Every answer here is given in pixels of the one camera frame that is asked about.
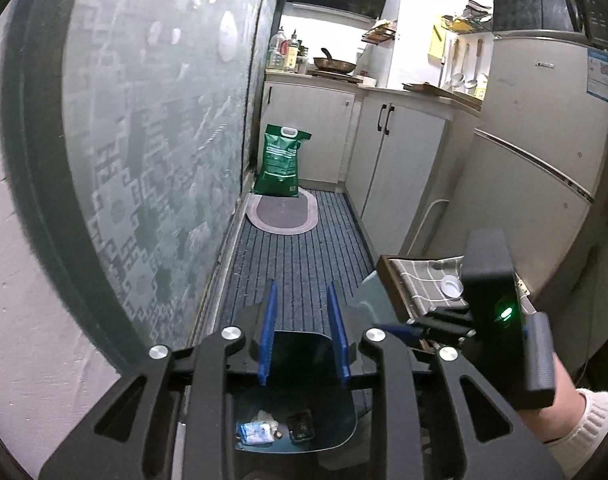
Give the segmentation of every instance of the microwave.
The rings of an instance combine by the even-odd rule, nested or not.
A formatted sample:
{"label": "microwave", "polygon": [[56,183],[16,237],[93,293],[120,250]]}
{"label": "microwave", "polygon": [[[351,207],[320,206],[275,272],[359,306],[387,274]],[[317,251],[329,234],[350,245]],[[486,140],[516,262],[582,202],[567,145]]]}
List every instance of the microwave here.
{"label": "microwave", "polygon": [[498,35],[558,31],[608,48],[607,22],[606,10],[594,0],[494,0],[493,33]]}

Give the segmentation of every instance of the human hand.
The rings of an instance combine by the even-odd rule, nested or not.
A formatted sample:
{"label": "human hand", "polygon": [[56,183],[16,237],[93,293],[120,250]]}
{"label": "human hand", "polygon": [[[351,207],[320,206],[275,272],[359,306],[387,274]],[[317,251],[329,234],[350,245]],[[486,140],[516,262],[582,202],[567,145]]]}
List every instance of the human hand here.
{"label": "human hand", "polygon": [[540,410],[520,410],[523,423],[542,442],[550,442],[568,435],[579,424],[586,399],[575,389],[568,372],[555,357],[556,392],[552,406]]}

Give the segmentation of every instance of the oval floor mat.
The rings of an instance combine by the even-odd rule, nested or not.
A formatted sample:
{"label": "oval floor mat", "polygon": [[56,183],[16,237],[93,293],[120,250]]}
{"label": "oval floor mat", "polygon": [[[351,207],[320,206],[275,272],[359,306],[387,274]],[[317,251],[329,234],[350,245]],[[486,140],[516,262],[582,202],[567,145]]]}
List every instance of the oval floor mat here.
{"label": "oval floor mat", "polygon": [[301,188],[294,197],[251,195],[246,216],[267,233],[300,235],[317,225],[317,199]]}

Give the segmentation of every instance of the refrigerator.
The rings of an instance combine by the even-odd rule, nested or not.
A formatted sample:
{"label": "refrigerator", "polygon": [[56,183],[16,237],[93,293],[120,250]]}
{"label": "refrigerator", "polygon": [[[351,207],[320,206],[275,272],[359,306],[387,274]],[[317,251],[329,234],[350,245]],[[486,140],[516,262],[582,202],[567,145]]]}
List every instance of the refrigerator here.
{"label": "refrigerator", "polygon": [[501,228],[531,298],[556,275],[570,290],[597,236],[588,220],[608,153],[607,72],[608,54],[585,44],[495,40],[465,170],[422,256],[460,255],[472,229]]}

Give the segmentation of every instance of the microwave handle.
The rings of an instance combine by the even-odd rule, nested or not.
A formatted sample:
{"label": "microwave handle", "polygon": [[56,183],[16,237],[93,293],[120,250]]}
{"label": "microwave handle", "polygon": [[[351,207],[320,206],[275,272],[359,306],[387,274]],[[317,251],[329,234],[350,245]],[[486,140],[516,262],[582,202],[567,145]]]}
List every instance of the microwave handle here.
{"label": "microwave handle", "polygon": [[582,31],[582,17],[580,15],[579,7],[575,0],[566,0],[566,7],[568,8],[569,15],[571,17],[571,24],[575,32]]}

